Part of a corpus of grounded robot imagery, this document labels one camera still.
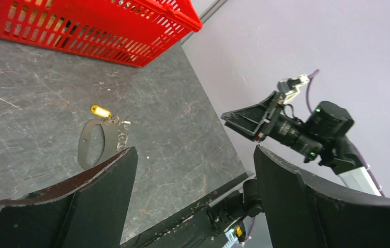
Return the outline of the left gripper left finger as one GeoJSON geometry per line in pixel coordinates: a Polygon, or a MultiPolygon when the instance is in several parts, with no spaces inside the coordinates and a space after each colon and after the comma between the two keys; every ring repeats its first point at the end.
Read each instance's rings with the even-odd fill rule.
{"type": "Polygon", "coordinates": [[[0,200],[0,247],[119,247],[137,165],[129,147],[62,182],[0,200]]]}

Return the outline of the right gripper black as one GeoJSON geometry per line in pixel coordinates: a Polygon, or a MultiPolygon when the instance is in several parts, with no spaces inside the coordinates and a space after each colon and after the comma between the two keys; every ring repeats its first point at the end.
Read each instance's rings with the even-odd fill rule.
{"type": "Polygon", "coordinates": [[[264,141],[284,109],[283,96],[272,92],[266,99],[250,107],[221,114],[224,125],[250,141],[264,141]]]}

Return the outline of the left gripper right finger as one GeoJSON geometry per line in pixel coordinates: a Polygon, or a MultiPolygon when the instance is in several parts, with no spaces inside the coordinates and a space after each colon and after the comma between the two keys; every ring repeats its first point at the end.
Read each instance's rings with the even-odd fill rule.
{"type": "Polygon", "coordinates": [[[390,247],[390,198],[331,182],[262,146],[253,159],[273,247],[390,247]]]}

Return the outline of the yellow key tag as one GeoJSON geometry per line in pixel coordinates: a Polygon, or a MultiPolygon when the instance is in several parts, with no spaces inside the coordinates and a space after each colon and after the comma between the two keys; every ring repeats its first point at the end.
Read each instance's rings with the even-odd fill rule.
{"type": "Polygon", "coordinates": [[[100,118],[104,118],[104,119],[111,119],[112,118],[112,113],[109,110],[107,110],[106,108],[100,107],[98,105],[92,105],[91,112],[94,115],[99,116],[100,118]]]}

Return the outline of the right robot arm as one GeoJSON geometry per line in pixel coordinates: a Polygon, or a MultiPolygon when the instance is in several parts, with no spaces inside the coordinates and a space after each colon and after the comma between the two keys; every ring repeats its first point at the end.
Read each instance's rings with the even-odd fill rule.
{"type": "Polygon", "coordinates": [[[274,91],[258,104],[221,114],[225,126],[246,139],[260,143],[271,138],[304,157],[304,163],[320,158],[348,188],[384,196],[382,187],[355,145],[347,138],[354,124],[349,112],[322,101],[306,121],[285,113],[291,107],[274,91]]]}

